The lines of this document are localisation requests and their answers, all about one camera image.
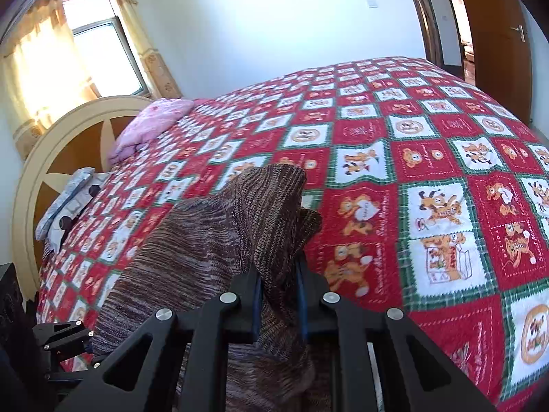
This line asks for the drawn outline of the yellow patterned curtain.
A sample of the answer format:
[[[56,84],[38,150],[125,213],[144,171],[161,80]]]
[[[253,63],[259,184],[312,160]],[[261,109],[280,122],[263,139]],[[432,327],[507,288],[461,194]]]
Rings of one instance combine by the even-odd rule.
[[[111,0],[149,97],[176,99],[182,92],[140,21],[137,0]],[[64,114],[103,98],[76,49],[63,0],[36,0],[1,47],[1,114],[21,158]]]

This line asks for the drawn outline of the red patchwork bear quilt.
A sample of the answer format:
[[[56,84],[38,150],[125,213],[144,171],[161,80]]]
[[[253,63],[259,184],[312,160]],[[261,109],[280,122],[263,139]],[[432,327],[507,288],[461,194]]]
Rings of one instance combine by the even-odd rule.
[[[200,101],[111,176],[41,270],[41,323],[96,324],[179,200],[302,168],[311,268],[363,308],[402,307],[501,411],[548,373],[548,150],[427,60],[312,68]]]

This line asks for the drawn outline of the brown wooden door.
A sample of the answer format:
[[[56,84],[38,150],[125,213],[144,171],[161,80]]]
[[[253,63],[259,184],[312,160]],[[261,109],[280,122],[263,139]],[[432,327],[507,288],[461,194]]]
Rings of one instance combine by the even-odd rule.
[[[523,124],[530,123],[532,62],[518,0],[464,0],[476,67],[476,85]],[[511,26],[522,24],[522,43]]]

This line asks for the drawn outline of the brown striped knit sweater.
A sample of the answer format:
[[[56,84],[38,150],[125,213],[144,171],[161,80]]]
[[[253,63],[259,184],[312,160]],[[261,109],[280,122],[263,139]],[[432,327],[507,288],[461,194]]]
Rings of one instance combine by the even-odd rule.
[[[200,308],[255,267],[263,292],[260,337],[228,351],[227,409],[329,410],[325,358],[298,332],[294,260],[322,226],[319,213],[302,206],[305,183],[295,165],[253,167],[217,194],[176,204],[105,299],[93,352],[111,353],[161,308]]]

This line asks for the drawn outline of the pink folded blanket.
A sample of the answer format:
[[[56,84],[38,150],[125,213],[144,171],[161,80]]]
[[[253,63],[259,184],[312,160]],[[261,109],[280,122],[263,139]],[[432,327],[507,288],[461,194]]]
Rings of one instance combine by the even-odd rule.
[[[126,160],[146,144],[186,117],[196,103],[186,99],[160,98],[144,108],[122,131],[108,159],[111,165]]]

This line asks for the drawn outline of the white black-dotted pillow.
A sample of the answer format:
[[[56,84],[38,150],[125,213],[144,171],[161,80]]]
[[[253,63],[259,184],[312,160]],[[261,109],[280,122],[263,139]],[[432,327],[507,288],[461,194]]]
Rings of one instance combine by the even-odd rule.
[[[83,212],[85,207],[98,194],[105,182],[108,180],[108,173],[96,173],[76,194],[75,197],[60,210],[49,227],[47,237],[42,240],[45,244],[45,252],[58,253],[63,240],[73,227],[76,219]]]

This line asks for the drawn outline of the window with dark frame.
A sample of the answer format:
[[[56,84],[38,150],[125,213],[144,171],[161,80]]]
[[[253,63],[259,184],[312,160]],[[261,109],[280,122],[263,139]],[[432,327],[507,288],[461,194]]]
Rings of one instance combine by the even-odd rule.
[[[149,89],[111,0],[63,0],[63,9],[98,94],[147,96]]]

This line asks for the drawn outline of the cream and brown headboard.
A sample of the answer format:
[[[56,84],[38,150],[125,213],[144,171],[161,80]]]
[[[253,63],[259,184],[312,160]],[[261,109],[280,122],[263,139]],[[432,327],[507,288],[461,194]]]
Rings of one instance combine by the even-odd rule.
[[[33,299],[40,286],[44,245],[34,239],[39,219],[79,168],[110,170],[108,154],[131,119],[152,101],[111,96],[86,102],[63,115],[28,155],[15,194],[11,247],[21,293]]]

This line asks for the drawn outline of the black bedside items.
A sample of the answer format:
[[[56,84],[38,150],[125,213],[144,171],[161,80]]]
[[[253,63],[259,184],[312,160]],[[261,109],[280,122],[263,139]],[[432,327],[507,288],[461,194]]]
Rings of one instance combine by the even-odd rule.
[[[1,410],[34,411],[36,362],[32,327],[13,263],[1,265]]]

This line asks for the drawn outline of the grey patterned pillow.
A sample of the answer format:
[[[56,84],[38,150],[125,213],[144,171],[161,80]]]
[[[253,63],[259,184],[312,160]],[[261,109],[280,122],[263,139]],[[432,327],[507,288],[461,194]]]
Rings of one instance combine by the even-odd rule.
[[[49,206],[46,213],[39,220],[34,231],[34,238],[37,241],[42,241],[47,237],[49,227],[54,218],[60,213],[63,206],[66,206],[73,197],[76,196],[94,174],[95,168],[79,168],[69,177],[69,180],[63,187],[60,195]]]

